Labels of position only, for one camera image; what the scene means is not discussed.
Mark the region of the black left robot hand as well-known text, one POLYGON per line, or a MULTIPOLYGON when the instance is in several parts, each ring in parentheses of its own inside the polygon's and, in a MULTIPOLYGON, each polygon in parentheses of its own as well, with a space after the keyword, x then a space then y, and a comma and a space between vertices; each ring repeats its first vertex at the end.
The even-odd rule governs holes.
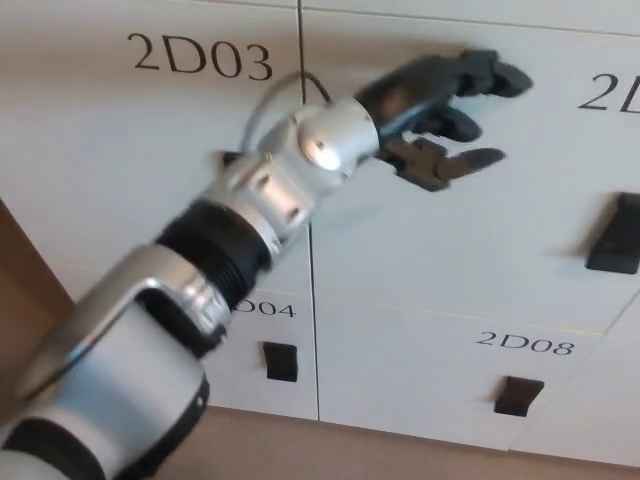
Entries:
POLYGON ((482 135, 481 127, 452 107, 456 97, 518 97, 533 87, 519 68, 493 50, 465 50, 456 57, 424 55, 369 83, 354 98, 373 120, 379 137, 375 157, 401 179, 429 192, 451 186, 502 161, 497 148, 478 148, 450 156, 426 134, 459 143, 482 135))

